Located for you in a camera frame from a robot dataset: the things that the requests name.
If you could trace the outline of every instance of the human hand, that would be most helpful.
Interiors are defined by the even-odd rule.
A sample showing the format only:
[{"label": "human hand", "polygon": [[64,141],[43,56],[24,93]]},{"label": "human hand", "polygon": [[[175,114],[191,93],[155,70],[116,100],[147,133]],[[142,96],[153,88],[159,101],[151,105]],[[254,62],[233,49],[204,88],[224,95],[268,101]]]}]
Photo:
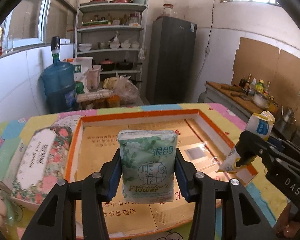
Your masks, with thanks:
[{"label": "human hand", "polygon": [[282,211],[279,216],[277,223],[274,225],[274,231],[283,233],[286,238],[293,238],[300,229],[300,223],[289,221],[289,213],[291,210],[292,203],[290,202]]}]

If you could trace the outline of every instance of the bowl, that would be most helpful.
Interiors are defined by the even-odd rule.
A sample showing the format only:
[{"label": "bowl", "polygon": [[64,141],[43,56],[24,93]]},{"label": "bowl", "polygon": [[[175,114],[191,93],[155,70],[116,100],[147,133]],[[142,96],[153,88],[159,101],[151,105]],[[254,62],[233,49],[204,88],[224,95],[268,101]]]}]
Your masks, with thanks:
[{"label": "bowl", "polygon": [[131,43],[121,43],[121,48],[123,48],[123,49],[128,49],[128,48],[130,48],[130,46],[131,46]]},{"label": "bowl", "polygon": [[110,48],[111,49],[117,49],[119,47],[120,47],[120,43],[115,43],[115,42],[110,43]]},{"label": "bowl", "polygon": [[81,43],[79,44],[79,50],[82,52],[87,52],[91,50],[92,44],[91,43]]},{"label": "bowl", "polygon": [[131,43],[131,47],[133,49],[139,49],[140,48],[140,43],[137,41],[134,41],[133,43]]},{"label": "bowl", "polygon": [[261,94],[257,91],[255,92],[254,96],[252,97],[252,101],[257,106],[259,106],[260,108],[262,108],[264,110],[269,108],[269,106],[267,105],[267,102],[268,102],[267,98],[263,94]]}]

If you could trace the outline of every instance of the electrical wire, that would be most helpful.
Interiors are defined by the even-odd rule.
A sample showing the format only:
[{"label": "electrical wire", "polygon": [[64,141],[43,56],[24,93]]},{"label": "electrical wire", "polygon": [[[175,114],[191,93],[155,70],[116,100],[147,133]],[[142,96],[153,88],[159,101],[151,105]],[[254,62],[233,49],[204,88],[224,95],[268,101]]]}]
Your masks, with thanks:
[{"label": "electrical wire", "polygon": [[210,28],[209,37],[208,37],[208,44],[207,44],[207,47],[206,47],[206,49],[205,49],[205,51],[204,51],[204,52],[205,52],[205,55],[204,55],[203,64],[202,64],[202,67],[201,67],[201,69],[200,69],[200,71],[199,71],[199,73],[198,73],[198,75],[197,75],[197,78],[196,78],[195,81],[194,81],[194,84],[197,83],[199,77],[201,76],[201,72],[202,72],[202,70],[203,70],[203,68],[204,68],[204,64],[206,63],[206,59],[207,59],[207,49],[208,49],[209,44],[210,44],[210,36],[211,36],[211,31],[212,31],[212,26],[213,26],[213,9],[214,9],[215,2],[216,2],[216,0],[213,0],[213,6],[212,6],[212,12],[211,12],[211,15],[212,15],[211,28]]}]

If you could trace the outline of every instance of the metal screw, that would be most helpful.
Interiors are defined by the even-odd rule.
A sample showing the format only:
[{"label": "metal screw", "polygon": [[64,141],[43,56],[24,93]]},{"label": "metal screw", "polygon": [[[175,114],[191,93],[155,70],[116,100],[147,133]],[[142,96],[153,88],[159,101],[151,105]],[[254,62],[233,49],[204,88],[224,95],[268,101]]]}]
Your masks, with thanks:
[{"label": "metal screw", "polygon": [[240,184],[240,181],[238,181],[237,179],[231,179],[231,184],[234,186],[238,186]]},{"label": "metal screw", "polygon": [[92,174],[92,177],[94,179],[99,179],[99,178],[101,178],[101,173],[100,172],[95,172],[95,173]]},{"label": "metal screw", "polygon": [[204,178],[204,173],[201,172],[201,171],[199,171],[199,172],[196,172],[196,173],[195,173],[195,176],[196,176],[197,178],[199,178],[199,179],[202,179],[202,178]]},{"label": "metal screw", "polygon": [[66,184],[66,181],[64,179],[59,179],[58,182],[57,182],[57,184],[59,186],[63,186],[64,184]]}]

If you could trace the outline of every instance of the wooden counter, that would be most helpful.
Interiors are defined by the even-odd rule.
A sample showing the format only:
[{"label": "wooden counter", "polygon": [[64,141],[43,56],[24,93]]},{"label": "wooden counter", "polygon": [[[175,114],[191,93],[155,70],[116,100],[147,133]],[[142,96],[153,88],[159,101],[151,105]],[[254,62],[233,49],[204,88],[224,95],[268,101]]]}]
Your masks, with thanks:
[{"label": "wooden counter", "polygon": [[253,113],[260,114],[263,110],[256,106],[253,101],[246,101],[240,97],[233,97],[231,93],[240,94],[230,90],[221,89],[221,86],[232,87],[227,84],[207,82],[205,103],[220,103],[235,113],[243,121],[247,122]]}]

